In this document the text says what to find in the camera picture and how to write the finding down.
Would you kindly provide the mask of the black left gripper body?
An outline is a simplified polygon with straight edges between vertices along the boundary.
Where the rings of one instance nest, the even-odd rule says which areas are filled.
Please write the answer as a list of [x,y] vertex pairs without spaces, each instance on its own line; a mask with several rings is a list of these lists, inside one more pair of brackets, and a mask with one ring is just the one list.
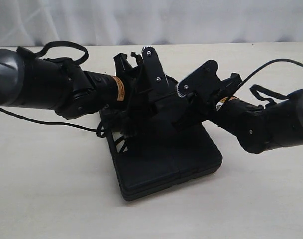
[[142,83],[143,59],[141,54],[135,52],[132,52],[131,56],[136,59],[137,66],[135,67],[127,61],[127,55],[124,53],[119,53],[114,57],[116,76],[125,84],[125,110],[141,111],[148,98]]

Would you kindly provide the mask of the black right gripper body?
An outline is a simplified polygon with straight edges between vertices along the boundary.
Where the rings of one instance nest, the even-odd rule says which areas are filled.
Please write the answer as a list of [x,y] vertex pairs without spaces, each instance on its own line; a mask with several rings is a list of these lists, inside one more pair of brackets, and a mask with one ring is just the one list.
[[229,125],[234,114],[230,113],[227,107],[238,99],[233,95],[241,82],[239,74],[231,73],[229,78],[221,80],[222,88],[213,94],[209,101],[205,102],[194,93],[183,97],[187,100],[187,107],[180,118],[173,123],[173,127],[181,131],[207,120],[218,126]]

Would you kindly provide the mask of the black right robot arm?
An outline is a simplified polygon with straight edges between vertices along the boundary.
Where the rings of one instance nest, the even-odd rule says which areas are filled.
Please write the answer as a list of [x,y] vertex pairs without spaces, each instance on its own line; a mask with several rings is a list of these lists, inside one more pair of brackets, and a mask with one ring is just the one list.
[[165,122],[161,131],[180,148],[214,151],[202,123],[210,121],[235,136],[248,153],[303,145],[303,89],[287,95],[253,85],[251,93],[265,105],[234,96],[242,82],[236,73],[221,80],[215,72],[191,73],[176,84],[173,96],[157,100],[155,108]]

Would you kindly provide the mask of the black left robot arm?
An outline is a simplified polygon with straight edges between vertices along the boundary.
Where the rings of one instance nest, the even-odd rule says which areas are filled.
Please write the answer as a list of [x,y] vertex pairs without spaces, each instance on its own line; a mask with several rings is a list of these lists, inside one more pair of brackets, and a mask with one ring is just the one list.
[[0,49],[0,113],[7,107],[53,110],[65,120],[99,113],[97,137],[114,132],[134,137],[160,112],[176,83],[154,61],[152,49],[131,53],[136,66],[126,54],[117,54],[114,75],[82,69],[87,51],[77,60],[45,54],[23,47]]

